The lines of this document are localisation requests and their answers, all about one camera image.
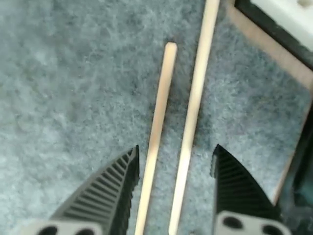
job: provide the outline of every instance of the popsicle stick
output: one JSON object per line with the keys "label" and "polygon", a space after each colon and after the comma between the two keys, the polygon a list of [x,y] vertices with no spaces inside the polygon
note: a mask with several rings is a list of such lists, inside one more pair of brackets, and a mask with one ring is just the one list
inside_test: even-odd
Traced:
{"label": "popsicle stick", "polygon": [[169,42],[166,44],[160,82],[156,96],[156,107],[152,121],[147,162],[143,177],[135,235],[143,235],[144,232],[150,193],[157,162],[157,153],[160,145],[161,132],[167,105],[167,98],[174,70],[176,52],[177,52],[176,43]]}
{"label": "popsicle stick", "polygon": [[205,72],[210,54],[219,4],[220,0],[206,0],[205,3],[195,68],[189,96],[185,129],[180,150],[179,167],[176,178],[170,226],[168,230],[169,235],[176,235],[178,230],[191,149],[197,125]]}

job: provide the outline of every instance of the gray carpet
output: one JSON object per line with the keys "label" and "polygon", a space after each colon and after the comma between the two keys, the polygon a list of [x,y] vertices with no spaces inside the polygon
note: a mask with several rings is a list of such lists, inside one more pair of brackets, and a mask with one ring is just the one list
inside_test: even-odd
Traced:
{"label": "gray carpet", "polygon": [[[99,166],[140,145],[164,45],[179,51],[146,234],[166,234],[204,1],[0,1],[0,230],[48,218]],[[212,151],[227,148],[270,198],[310,94],[219,11],[179,234],[211,231]],[[141,181],[135,189],[134,233]]]}

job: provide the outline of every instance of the white object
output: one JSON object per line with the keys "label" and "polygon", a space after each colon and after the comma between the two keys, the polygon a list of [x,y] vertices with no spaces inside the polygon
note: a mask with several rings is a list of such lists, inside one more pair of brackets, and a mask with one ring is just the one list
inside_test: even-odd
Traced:
{"label": "white object", "polygon": [[313,0],[251,0],[298,42],[313,52]]}
{"label": "white object", "polygon": [[38,220],[22,226],[17,235],[102,235],[99,224],[85,221]]}
{"label": "white object", "polygon": [[157,162],[157,153],[160,145],[163,121],[167,106],[167,98],[172,81],[176,53],[177,53],[176,43],[172,42],[167,43],[165,46],[160,82],[158,85],[156,95],[156,107],[152,121],[147,162],[145,173],[143,176],[135,235],[143,235],[144,232],[153,177]]}
{"label": "white object", "polygon": [[291,235],[290,230],[280,222],[246,214],[222,211],[217,215],[214,235]]}
{"label": "white object", "polygon": [[217,12],[219,9],[219,4],[220,0],[206,0],[203,12],[202,26],[189,96],[186,123],[181,143],[179,166],[174,191],[170,226],[168,231],[169,235],[176,235],[178,230],[182,200],[184,197],[187,173],[191,156],[191,149],[197,125],[205,72],[211,50],[214,26]]}

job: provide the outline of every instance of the carpet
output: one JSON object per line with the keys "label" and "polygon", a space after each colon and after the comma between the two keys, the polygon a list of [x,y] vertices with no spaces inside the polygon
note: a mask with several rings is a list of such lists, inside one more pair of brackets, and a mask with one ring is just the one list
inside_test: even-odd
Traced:
{"label": "carpet", "polygon": [[[146,234],[167,234],[204,1],[0,1],[0,229],[48,218],[100,166],[139,144],[143,175],[164,46],[178,55]],[[273,198],[310,93],[217,19],[179,235],[211,232],[217,143]],[[134,191],[134,233],[142,179]]]}

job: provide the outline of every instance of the wooden stick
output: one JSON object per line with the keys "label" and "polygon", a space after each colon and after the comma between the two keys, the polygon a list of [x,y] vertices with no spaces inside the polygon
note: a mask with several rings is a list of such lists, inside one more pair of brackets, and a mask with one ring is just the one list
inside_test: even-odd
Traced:
{"label": "wooden stick", "polygon": [[206,0],[205,3],[195,68],[188,103],[185,129],[180,150],[179,167],[177,172],[170,226],[168,231],[169,235],[176,235],[178,230],[182,200],[184,196],[184,190],[190,162],[191,149],[197,125],[198,113],[203,91],[203,84],[205,79],[205,72],[210,54],[214,26],[219,4],[220,0]]}
{"label": "wooden stick", "polygon": [[147,162],[143,177],[135,235],[143,235],[144,232],[152,182],[157,162],[157,152],[160,145],[161,132],[167,105],[167,98],[174,70],[176,52],[177,52],[176,43],[169,42],[166,44],[160,82],[156,96],[156,107],[150,134]]}

